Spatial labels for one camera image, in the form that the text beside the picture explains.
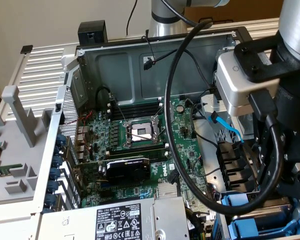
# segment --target green circuit board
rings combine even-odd
[[[184,112],[178,113],[176,111],[177,106],[182,106]],[[192,136],[191,109],[185,106],[184,100],[173,98],[171,100],[171,110],[173,110],[172,130],[181,160],[197,186],[203,192],[207,192],[206,179],[192,175],[187,165],[187,161],[192,165],[201,155],[197,138]],[[81,169],[86,183],[85,197],[82,198],[81,206],[86,208],[118,200],[160,197],[158,196],[158,184],[167,183],[167,177],[175,169],[171,154],[165,155],[165,152],[168,151],[165,149],[166,134],[162,133],[158,138],[157,144],[152,144],[152,146],[155,146],[155,149],[125,152],[127,149],[137,148],[140,145],[147,146],[149,142],[145,140],[132,144],[132,147],[127,147],[125,146],[127,140],[124,120],[109,121],[106,114],[100,114],[99,112],[93,113],[90,119],[92,120],[85,122],[85,125],[89,126],[93,134],[91,134],[87,144],[91,144],[92,147],[94,144],[97,144],[98,150],[93,152],[92,156],[84,153],[82,163],[76,166]],[[143,117],[127,119],[127,121],[137,121],[138,124],[142,124],[149,121],[149,119],[149,117]],[[158,115],[158,128],[160,132],[165,128],[165,119],[162,112]],[[141,183],[113,185],[109,184],[106,179],[98,177],[98,167],[101,163],[106,164],[114,160],[136,157],[150,159],[150,179]],[[194,170],[198,174],[205,174],[203,167],[199,163]],[[192,195],[183,181],[181,181],[180,189],[185,203],[193,211],[207,211],[207,208]]]

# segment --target power supply label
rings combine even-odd
[[[98,209],[95,240],[142,240],[141,204]]]

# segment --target white wall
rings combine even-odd
[[[0,0],[0,94],[24,45],[42,47],[78,42],[81,22],[105,20],[109,39],[126,36],[135,0]],[[151,0],[139,0],[129,34],[149,28]]]

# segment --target warning label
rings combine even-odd
[[[95,240],[141,240],[141,204],[96,211]]]

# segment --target motherboard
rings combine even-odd
[[[173,135],[182,162],[193,182],[209,195],[202,176],[205,172],[197,136],[192,131],[191,105],[186,99],[176,97],[171,100],[170,108]],[[181,178],[179,186],[168,181],[176,167],[166,140],[162,103],[90,111],[82,116],[79,124],[76,152],[80,163],[74,167],[74,173],[83,191],[82,208],[177,197],[179,187],[179,195],[188,208],[194,212],[208,211]]]

